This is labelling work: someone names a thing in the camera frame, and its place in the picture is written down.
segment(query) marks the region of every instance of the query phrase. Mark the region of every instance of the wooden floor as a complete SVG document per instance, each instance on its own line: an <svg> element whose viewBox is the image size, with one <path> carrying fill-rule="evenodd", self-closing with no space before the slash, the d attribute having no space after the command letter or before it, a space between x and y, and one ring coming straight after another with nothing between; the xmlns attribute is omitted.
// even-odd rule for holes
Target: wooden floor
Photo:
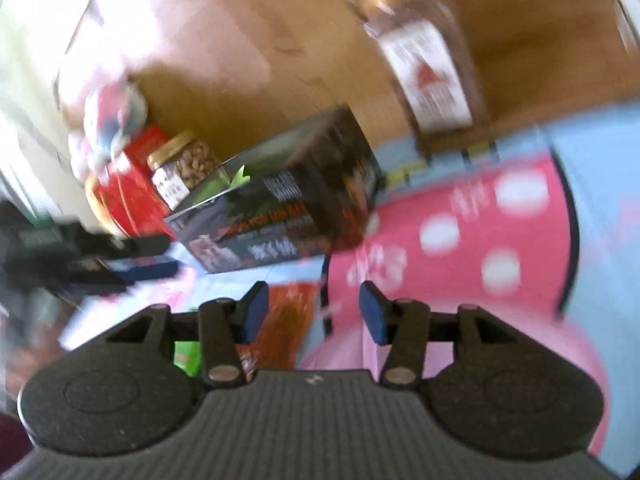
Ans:
<svg viewBox="0 0 640 480"><path fill-rule="evenodd" d="M640 94L613 0L452 0L494 120L445 150ZM94 0L60 69L68 122L98 82L140 80L169 134L185 128L231 156L347 103L373 145L408 126L382 59L345 0Z"/></svg>

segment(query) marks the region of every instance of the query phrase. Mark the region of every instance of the bottle label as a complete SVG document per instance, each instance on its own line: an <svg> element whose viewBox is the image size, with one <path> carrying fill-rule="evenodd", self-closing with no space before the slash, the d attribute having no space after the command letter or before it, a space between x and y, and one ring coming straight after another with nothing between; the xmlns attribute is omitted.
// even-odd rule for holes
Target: bottle label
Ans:
<svg viewBox="0 0 640 480"><path fill-rule="evenodd" d="M380 49L423 131L471 126L472 117L447 43L430 22L385 34Z"/></svg>
<svg viewBox="0 0 640 480"><path fill-rule="evenodd" d="M189 188L173 168L160 168L152 177L158 194L173 211L178 204L189 196Z"/></svg>

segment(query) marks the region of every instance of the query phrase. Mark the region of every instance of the black box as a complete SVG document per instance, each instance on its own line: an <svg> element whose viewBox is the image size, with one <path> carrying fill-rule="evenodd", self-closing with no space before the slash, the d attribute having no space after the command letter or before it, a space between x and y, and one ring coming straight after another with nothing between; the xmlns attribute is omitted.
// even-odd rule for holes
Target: black box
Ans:
<svg viewBox="0 0 640 480"><path fill-rule="evenodd" d="M258 267L362 241L382 171L348 108L316 115L223 164L166 218L209 272Z"/></svg>

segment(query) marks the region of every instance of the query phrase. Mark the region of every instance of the glass jar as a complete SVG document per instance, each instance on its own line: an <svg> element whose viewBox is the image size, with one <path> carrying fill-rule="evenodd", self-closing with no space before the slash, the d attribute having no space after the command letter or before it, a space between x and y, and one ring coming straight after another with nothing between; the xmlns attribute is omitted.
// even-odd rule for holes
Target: glass jar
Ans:
<svg viewBox="0 0 640 480"><path fill-rule="evenodd" d="M471 54L446 0L356 0L356 6L415 134L487 122Z"/></svg>
<svg viewBox="0 0 640 480"><path fill-rule="evenodd" d="M209 146L192 132L183 132L146 159L151 181L171 210L220 166Z"/></svg>

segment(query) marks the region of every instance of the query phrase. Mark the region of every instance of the black device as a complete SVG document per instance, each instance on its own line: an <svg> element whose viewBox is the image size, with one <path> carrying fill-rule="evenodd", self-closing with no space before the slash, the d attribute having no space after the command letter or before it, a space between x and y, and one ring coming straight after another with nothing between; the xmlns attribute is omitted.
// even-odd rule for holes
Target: black device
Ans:
<svg viewBox="0 0 640 480"><path fill-rule="evenodd" d="M33 226L24 222L0 226L0 280L22 290L45 288L56 296L105 295L124 292L141 280L168 278L178 262L127 266L118 272L116 260L159 256L169 248L166 234L120 240L86 231L80 222Z"/></svg>
<svg viewBox="0 0 640 480"><path fill-rule="evenodd" d="M365 282L361 313L391 345L379 383L366 370L260 370L247 383L235 344L267 309L264 282L197 313L153 305L38 371L19 399L37 447L4 478L614 478L585 451L597 384L482 308L440 314ZM200 342L200 378L172 364L178 340ZM453 343L454 363L423 380L434 341Z"/></svg>

